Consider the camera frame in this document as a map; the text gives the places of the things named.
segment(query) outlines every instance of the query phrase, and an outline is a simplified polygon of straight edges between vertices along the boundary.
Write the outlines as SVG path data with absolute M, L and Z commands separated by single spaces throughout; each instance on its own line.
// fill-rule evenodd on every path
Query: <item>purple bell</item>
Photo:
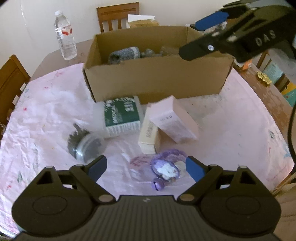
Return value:
M 161 178 L 154 178 L 152 180 L 151 186 L 156 191 L 161 191 L 165 188 L 165 182 Z

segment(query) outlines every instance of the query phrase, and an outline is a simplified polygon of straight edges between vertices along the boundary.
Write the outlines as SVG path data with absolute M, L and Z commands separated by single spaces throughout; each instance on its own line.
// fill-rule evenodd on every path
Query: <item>green label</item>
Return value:
M 139 121 L 139 113 L 133 97 L 121 97 L 104 102 L 106 127 Z

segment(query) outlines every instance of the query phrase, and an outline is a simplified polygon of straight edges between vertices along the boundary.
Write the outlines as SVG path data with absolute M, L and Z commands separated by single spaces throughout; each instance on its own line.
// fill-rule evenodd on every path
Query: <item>plastic bottle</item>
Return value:
M 72 28 L 69 20 L 63 15 L 62 11 L 56 11 L 56 20 L 54 23 L 57 33 L 59 48 L 65 60 L 70 60 L 77 56 L 76 45 L 74 42 Z
M 94 104 L 93 128 L 104 138 L 141 130 L 143 109 L 137 96 L 121 97 Z

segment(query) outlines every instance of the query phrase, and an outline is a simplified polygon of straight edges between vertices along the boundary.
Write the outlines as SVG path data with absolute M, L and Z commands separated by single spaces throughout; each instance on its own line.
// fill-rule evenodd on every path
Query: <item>small rectangular box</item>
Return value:
M 147 107 L 138 144 L 144 154 L 156 154 L 160 147 L 158 127 L 149 120 L 151 107 Z
M 176 143 L 197 140 L 198 124 L 192 119 L 174 96 L 151 106 L 150 120 Z

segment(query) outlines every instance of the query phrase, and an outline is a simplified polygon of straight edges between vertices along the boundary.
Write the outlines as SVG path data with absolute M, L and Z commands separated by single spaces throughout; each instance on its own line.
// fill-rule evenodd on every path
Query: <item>beige fabric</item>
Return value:
M 296 241 L 296 183 L 284 184 L 274 193 L 281 205 L 281 218 L 274 233 L 282 241 Z

